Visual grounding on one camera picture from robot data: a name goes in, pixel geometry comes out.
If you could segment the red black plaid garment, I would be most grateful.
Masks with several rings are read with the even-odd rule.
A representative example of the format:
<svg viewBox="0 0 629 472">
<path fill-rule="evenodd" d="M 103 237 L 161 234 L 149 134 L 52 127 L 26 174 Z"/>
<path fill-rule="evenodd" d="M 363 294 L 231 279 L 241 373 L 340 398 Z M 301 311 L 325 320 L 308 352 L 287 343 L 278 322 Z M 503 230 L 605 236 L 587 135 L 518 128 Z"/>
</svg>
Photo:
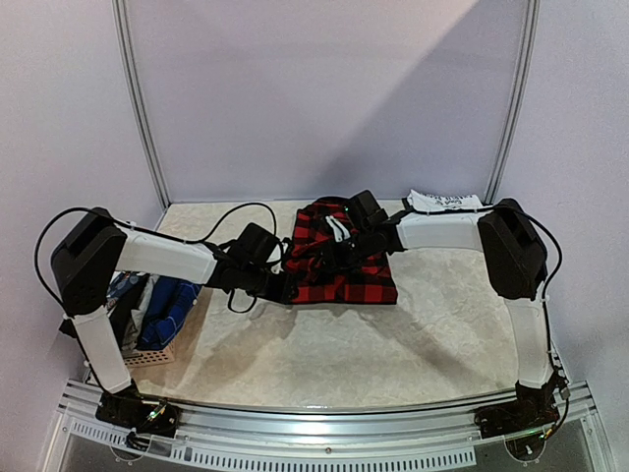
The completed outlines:
<svg viewBox="0 0 629 472">
<path fill-rule="evenodd" d="M 283 270 L 295 305 L 321 303 L 394 305 L 398 290 L 383 252 L 348 263 L 333 251 L 342 238 L 360 234 L 348 214 L 349 201 L 323 197 L 299 208 Z"/>
</svg>

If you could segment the white and green raglan shirt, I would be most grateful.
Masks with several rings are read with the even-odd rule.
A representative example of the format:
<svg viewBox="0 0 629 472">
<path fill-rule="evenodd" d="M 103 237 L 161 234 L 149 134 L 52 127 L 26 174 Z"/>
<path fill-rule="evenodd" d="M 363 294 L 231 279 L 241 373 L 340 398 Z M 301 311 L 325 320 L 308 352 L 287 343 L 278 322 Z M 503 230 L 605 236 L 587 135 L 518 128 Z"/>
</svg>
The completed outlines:
<svg viewBox="0 0 629 472">
<path fill-rule="evenodd" d="M 441 196 L 411 190 L 406 197 L 410 209 L 420 213 L 445 213 L 450 211 L 477 212 L 485 206 L 476 195 Z"/>
</svg>

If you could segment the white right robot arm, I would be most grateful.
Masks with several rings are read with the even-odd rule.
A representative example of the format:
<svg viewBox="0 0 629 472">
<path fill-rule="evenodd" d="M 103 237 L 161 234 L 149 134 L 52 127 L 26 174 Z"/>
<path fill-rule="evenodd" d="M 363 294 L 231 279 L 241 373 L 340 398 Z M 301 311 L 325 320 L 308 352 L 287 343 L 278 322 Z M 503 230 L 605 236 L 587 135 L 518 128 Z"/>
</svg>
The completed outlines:
<svg viewBox="0 0 629 472">
<path fill-rule="evenodd" d="M 379 253 L 421 249 L 477 251 L 485 258 L 489 283 L 501 297 L 513 326 L 520 387 L 541 390 L 552 378 L 546 305 L 547 249 L 540 227 L 519 204 L 506 199 L 479 208 L 416 209 L 406 205 L 389 215 L 370 193 L 350 200 L 346 212 L 356 227 L 335 225 L 321 264 L 328 272 L 354 268 Z"/>
</svg>

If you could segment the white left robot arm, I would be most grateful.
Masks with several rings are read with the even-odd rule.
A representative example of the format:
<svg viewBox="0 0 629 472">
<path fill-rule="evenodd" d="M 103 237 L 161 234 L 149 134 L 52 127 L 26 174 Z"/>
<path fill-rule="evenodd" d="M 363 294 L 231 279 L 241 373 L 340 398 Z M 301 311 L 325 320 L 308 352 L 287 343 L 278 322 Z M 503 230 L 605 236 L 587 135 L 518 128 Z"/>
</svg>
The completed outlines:
<svg viewBox="0 0 629 472">
<path fill-rule="evenodd" d="M 106 292 L 117 271 L 177 278 L 226 293 L 243 290 L 255 299 L 288 304 L 295 295 L 278 271 L 284 247 L 278 237 L 249 223 L 234 240 L 216 245 L 188 241 L 116 221 L 101 207 L 83 218 L 55 248 L 51 268 L 60 304 L 102 390 L 109 412 L 126 427 L 145 419 L 145 405 L 127 389 L 126 367 L 107 311 Z"/>
</svg>

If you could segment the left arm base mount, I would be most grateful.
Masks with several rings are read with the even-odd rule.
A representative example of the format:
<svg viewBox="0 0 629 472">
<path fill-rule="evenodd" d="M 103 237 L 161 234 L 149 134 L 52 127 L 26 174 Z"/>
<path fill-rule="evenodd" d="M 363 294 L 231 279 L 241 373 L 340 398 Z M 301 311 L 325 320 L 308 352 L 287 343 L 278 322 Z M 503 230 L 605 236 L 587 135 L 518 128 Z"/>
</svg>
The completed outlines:
<svg viewBox="0 0 629 472">
<path fill-rule="evenodd" d="M 117 427 L 134 430 L 140 435 L 174 438 L 182 409 L 164 399 L 141 395 L 135 390 L 103 392 L 95 418 Z"/>
</svg>

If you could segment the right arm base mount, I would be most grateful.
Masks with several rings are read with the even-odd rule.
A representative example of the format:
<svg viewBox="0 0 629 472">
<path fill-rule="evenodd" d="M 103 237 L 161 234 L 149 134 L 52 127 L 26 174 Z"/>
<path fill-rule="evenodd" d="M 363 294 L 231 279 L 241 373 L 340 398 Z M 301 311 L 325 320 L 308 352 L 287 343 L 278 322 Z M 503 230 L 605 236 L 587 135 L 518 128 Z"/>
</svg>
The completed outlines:
<svg viewBox="0 0 629 472">
<path fill-rule="evenodd" d="M 485 406 L 474 411 L 474 423 L 483 439 L 536 431 L 542 426 L 545 441 L 563 425 L 569 411 L 569 382 L 553 374 L 540 388 L 515 384 L 516 397 L 512 401 Z"/>
</svg>

